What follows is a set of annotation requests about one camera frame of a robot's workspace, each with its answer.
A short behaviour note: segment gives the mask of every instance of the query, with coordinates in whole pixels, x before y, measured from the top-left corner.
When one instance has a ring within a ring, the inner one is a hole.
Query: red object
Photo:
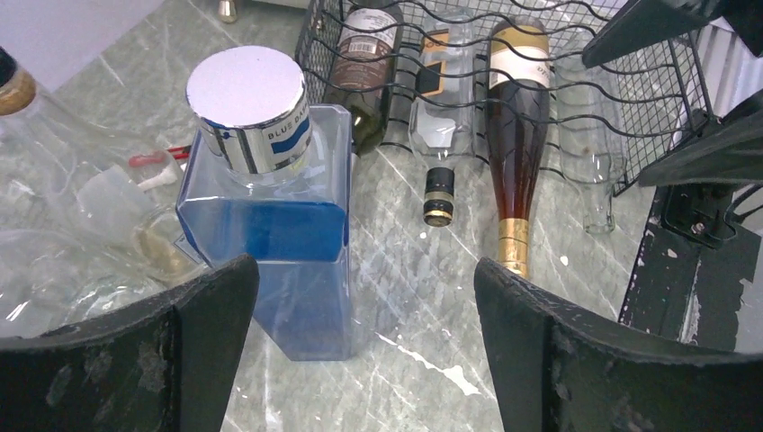
[[[187,159],[191,146],[185,147],[172,147],[167,150],[175,160]],[[143,167],[150,164],[160,164],[165,161],[166,153],[161,150],[157,150],[150,155],[137,155],[128,159],[127,164],[132,168]]]
[[[165,161],[166,153],[157,150],[150,155],[137,155],[127,160],[127,165],[132,168],[143,167],[150,164],[160,164]]]

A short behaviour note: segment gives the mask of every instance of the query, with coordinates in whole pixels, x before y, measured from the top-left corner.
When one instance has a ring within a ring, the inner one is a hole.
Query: glass bottle
[[[471,11],[457,7],[424,20],[426,36],[421,40],[421,64],[416,90],[437,104],[468,104],[474,97],[474,77],[447,78],[470,74],[474,70],[474,45],[449,47],[443,43],[466,45],[472,42]],[[474,107],[438,106],[421,98],[410,111],[409,139],[414,155],[427,168],[424,191],[424,222],[433,227],[450,225],[453,220],[455,167],[474,157]]]
[[[65,234],[0,230],[0,338],[34,338],[163,290]]]
[[[375,149],[387,130],[391,88],[385,86],[362,93],[347,90],[368,90],[395,80],[397,59],[385,56],[399,52],[403,29],[395,24],[403,23],[403,12],[398,4],[390,3],[389,0],[352,2],[337,47],[347,58],[337,57],[328,77],[332,85],[340,88],[327,85],[323,102],[342,105],[352,114],[355,155]],[[354,59],[379,60],[359,63]]]
[[[510,20],[490,34],[488,98],[500,102],[487,103],[485,125],[498,203],[498,261],[528,279],[530,206],[550,114],[549,41],[535,18]]]
[[[2,49],[0,71],[0,127],[42,171],[36,190],[54,217],[165,284],[200,274],[205,266],[175,215],[183,172],[173,157],[69,112]]]
[[[274,49],[205,59],[188,103],[200,119],[177,212],[212,267],[257,260],[254,318],[292,360],[351,355],[351,115],[308,106],[302,71]]]
[[[583,229],[588,234],[606,234],[615,229],[612,193],[617,180],[625,174],[625,149],[623,137],[593,118],[606,119],[622,130],[619,103],[605,95],[619,95],[617,76],[601,67],[586,68],[580,59],[580,52],[592,38],[587,31],[576,31],[562,48],[577,54],[556,61],[554,78],[562,87],[556,91],[556,112],[562,122],[561,172],[578,190]],[[597,87],[581,82],[595,83]]]

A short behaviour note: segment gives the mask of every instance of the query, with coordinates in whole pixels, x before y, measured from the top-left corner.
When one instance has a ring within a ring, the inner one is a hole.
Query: black bottle cap
[[[16,60],[0,47],[0,87],[8,84],[17,68]]]
[[[437,167],[426,172],[424,222],[432,227],[446,227],[453,220],[453,184],[455,173]]]

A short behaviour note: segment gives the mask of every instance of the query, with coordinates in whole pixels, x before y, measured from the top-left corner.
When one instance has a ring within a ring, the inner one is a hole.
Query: silver bottle cap
[[[305,78],[281,51],[249,46],[214,54],[193,70],[185,97],[207,145],[234,171],[273,172],[310,144]]]

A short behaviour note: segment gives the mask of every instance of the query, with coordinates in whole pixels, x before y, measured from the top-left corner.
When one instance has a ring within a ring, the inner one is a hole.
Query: metal screw
[[[695,236],[698,236],[702,234],[703,232],[705,232],[705,225],[702,222],[697,222],[694,225],[692,225],[691,230]]]

